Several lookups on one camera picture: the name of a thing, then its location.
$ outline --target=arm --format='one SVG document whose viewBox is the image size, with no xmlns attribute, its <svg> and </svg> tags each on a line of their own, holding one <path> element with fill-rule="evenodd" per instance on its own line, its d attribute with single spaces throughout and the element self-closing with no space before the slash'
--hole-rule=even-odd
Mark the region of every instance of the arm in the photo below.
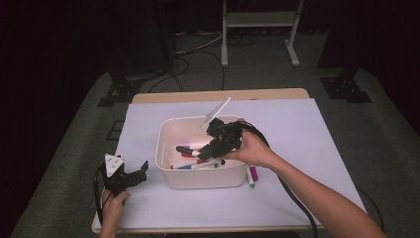
<svg viewBox="0 0 420 238">
<path fill-rule="evenodd" d="M 289 164 L 255 134 L 244 131 L 241 148 L 226 157 L 275 172 L 334 237 L 385 237 L 358 206 Z"/>
<path fill-rule="evenodd" d="M 120 219 L 123 214 L 123 201 L 130 196 L 125 190 L 117 197 L 110 190 L 105 189 L 102 194 L 102 201 L 105 203 L 103 209 L 103 222 L 100 238 L 114 238 L 120 226 Z"/>
</svg>

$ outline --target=table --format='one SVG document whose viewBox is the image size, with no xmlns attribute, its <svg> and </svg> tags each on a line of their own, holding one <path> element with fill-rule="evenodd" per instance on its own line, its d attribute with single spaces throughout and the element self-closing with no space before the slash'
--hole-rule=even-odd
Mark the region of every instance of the table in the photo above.
<svg viewBox="0 0 420 238">
<path fill-rule="evenodd" d="M 237 187 L 198 190 L 174 190 L 167 186 L 154 163 L 159 125 L 168 117 L 188 116 L 202 108 L 214 107 L 227 95 L 232 101 L 223 109 L 225 113 L 247 114 L 246 119 L 250 118 L 251 122 L 260 118 L 259 125 L 253 124 L 272 143 L 273 150 L 281 151 L 290 163 L 365 209 L 315 101 L 304 89 L 138 94 L 128 110 L 116 154 L 125 159 L 126 173 L 138 170 L 144 159 L 150 161 L 150 169 L 148 181 L 129 188 L 132 196 L 126 202 L 120 232 L 151 234 L 310 228 L 306 216 L 268 169 L 258 168 L 261 179 L 255 189 L 250 189 L 246 182 Z M 250 111 L 248 107 L 253 109 L 252 113 L 247 112 Z M 267 108 L 284 114 L 269 113 L 263 117 Z M 277 130 L 282 132 L 282 137 L 278 137 Z M 92 230 L 97 233 L 99 229 L 95 217 Z"/>
</svg>

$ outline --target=shelf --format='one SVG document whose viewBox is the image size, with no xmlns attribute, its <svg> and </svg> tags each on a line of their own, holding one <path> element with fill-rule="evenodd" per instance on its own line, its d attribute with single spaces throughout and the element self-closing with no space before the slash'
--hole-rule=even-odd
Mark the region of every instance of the shelf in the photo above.
<svg viewBox="0 0 420 238">
<path fill-rule="evenodd" d="M 295 12 L 228 13 L 227 27 L 291 27 Z"/>
</svg>

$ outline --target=human hand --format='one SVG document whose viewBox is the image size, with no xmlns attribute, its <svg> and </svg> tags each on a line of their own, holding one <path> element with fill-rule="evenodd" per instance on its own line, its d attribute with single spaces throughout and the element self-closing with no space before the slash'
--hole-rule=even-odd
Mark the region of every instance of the human hand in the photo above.
<svg viewBox="0 0 420 238">
<path fill-rule="evenodd" d="M 239 160 L 253 166 L 269 167 L 277 155 L 259 136 L 243 130 L 241 148 L 226 154 L 224 158 Z"/>
<path fill-rule="evenodd" d="M 123 214 L 123 201 L 130 196 L 125 190 L 120 192 L 118 196 L 114 196 L 112 192 L 105 189 L 102 194 L 103 221 L 99 237 L 115 237 L 120 226 L 120 219 Z"/>
</svg>

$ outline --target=metal rack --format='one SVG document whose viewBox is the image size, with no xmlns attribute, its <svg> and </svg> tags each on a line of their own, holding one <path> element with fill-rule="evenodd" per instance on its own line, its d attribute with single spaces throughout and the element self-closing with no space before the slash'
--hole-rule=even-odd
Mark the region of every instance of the metal rack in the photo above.
<svg viewBox="0 0 420 238">
<path fill-rule="evenodd" d="M 299 0 L 296 11 L 266 13 L 228 13 L 226 1 L 223 0 L 222 66 L 228 66 L 228 46 L 226 44 L 228 28 L 239 27 L 291 27 L 290 37 L 284 43 L 293 66 L 300 66 L 293 42 L 304 0 Z"/>
</svg>

